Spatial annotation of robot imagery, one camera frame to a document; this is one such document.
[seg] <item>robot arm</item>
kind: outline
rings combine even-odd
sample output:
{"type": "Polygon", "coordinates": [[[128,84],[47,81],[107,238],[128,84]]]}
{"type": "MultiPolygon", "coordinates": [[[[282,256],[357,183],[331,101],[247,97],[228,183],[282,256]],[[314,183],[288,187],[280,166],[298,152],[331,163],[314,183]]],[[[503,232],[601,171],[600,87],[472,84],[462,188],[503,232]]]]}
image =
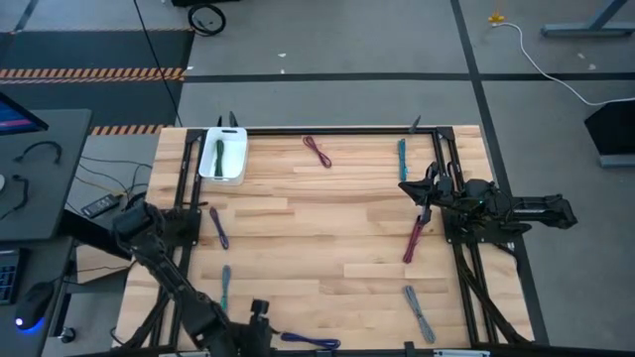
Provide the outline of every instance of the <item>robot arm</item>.
{"type": "Polygon", "coordinates": [[[493,182],[471,179],[455,190],[450,177],[435,176],[432,163],[420,181],[400,182],[401,188],[417,205],[441,207],[444,217],[459,235],[480,242],[502,243],[525,233],[541,222],[549,227],[567,229],[577,223],[571,205],[560,194],[543,197],[513,197],[493,182]]]}
{"type": "Polygon", "coordinates": [[[229,321],[220,304],[198,292],[166,255],[161,239],[165,221],[159,209],[144,203],[117,217],[113,234],[119,245],[130,251],[165,289],[183,312],[182,325],[199,350],[218,357],[268,357],[272,329],[267,313],[269,303],[254,300],[250,323],[229,321]]]}

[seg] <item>concrete floor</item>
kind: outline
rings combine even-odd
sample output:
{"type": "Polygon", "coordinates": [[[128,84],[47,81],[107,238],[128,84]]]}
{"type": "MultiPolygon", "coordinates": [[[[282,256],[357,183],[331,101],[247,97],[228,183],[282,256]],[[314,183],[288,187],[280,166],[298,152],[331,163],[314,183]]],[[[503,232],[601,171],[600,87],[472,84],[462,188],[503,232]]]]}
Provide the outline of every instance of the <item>concrete floor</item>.
{"type": "MultiPolygon", "coordinates": [[[[150,28],[184,26],[184,12],[139,0],[150,28]]],[[[461,0],[478,68],[483,73],[533,72],[512,29],[491,29],[494,0],[461,0]]],[[[501,1],[523,27],[526,47],[547,71],[635,71],[635,39],[546,40],[542,24],[583,21],[601,0],[501,1]]],[[[19,20],[27,1],[0,4],[0,24],[19,20]]],[[[40,0],[29,30],[134,29],[128,0],[40,0]]],[[[467,73],[449,2],[395,0],[243,0],[221,4],[227,29],[196,38],[189,75],[458,72],[467,73]]],[[[616,17],[635,19],[631,2],[616,17]]],[[[594,101],[633,96],[628,81],[573,82],[594,101]]],[[[579,225],[569,231],[537,226],[526,235],[530,263],[553,345],[635,350],[634,170],[602,170],[583,120],[586,107],[552,82],[485,82],[485,94],[507,174],[517,195],[561,192],[579,225]]],[[[213,125],[233,110],[242,125],[481,124],[469,81],[368,80],[187,83],[180,113],[187,126],[213,125]]],[[[86,154],[150,163],[156,137],[91,137],[86,154]]],[[[126,182],[134,167],[91,165],[126,182]]],[[[90,175],[87,178],[98,180],[90,175]]],[[[99,181],[113,185],[107,180],[99,181]]],[[[81,183],[69,199],[83,206],[103,195],[81,183]]],[[[107,224],[107,217],[101,222],[107,224]]],[[[68,325],[79,337],[48,356],[107,349],[121,300],[121,281],[106,295],[73,297],[68,325]],[[103,315],[93,318],[92,311],[103,315]]]]}

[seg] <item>wooden table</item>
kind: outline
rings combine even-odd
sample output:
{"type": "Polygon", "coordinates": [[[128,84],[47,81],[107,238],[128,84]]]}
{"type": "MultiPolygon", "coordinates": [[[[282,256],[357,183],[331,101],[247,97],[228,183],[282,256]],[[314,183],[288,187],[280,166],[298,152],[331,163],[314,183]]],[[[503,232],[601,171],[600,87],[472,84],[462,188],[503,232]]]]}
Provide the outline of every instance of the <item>wooden table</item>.
{"type": "MultiPolygon", "coordinates": [[[[491,179],[479,127],[455,126],[454,133],[465,179],[491,179]]],[[[162,208],[174,203],[185,135],[185,129],[164,129],[159,139],[148,201],[162,208]]],[[[204,212],[200,244],[191,255],[192,284],[219,300],[221,269],[228,264],[231,320],[247,322],[252,298],[266,299],[274,328],[338,338],[342,349],[397,349],[409,340],[417,348],[467,347],[458,277],[438,209],[434,208],[413,262],[402,263],[420,212],[397,188],[397,141],[402,138],[315,136],[332,159],[333,166],[327,170],[300,136],[250,137],[243,185],[203,183],[200,200],[218,209],[231,247],[221,248],[204,212]],[[405,285],[415,287],[437,335],[434,345],[423,339],[404,299],[405,285]]],[[[435,159],[432,140],[426,135],[406,139],[409,179],[420,179],[435,159]]],[[[532,338],[513,258],[484,244],[481,256],[492,299],[521,334],[532,338]]],[[[146,269],[135,266],[121,306],[119,337],[132,335],[154,304],[157,291],[146,269]]],[[[484,336],[480,308],[473,300],[479,335],[484,336]]],[[[169,311],[164,343],[171,317],[169,311]]],[[[179,345],[184,350],[193,348],[183,330],[179,345]]],[[[275,336],[272,345],[313,349],[275,336]]]]}

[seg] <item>computer mouse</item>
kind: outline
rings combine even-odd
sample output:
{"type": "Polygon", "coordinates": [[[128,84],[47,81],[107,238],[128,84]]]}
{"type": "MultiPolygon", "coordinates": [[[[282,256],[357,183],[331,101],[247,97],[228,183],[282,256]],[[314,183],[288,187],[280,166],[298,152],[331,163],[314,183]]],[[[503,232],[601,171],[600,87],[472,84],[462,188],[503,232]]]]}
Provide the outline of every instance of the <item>computer mouse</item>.
{"type": "Polygon", "coordinates": [[[40,322],[47,312],[53,291],[52,282],[37,283],[18,300],[15,321],[19,329],[27,330],[40,322]]]}

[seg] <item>white plastic bin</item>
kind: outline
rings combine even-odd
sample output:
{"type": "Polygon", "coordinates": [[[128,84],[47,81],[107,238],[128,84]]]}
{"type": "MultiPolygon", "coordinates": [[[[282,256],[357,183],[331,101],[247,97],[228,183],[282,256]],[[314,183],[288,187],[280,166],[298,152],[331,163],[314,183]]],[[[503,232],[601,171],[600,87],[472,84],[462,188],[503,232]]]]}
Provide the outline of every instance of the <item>white plastic bin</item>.
{"type": "Polygon", "coordinates": [[[239,185],[247,170],[247,131],[244,128],[209,128],[200,159],[198,173],[210,181],[219,184],[239,185]],[[222,155],[222,178],[214,176],[216,167],[216,141],[224,145],[222,155]]]}

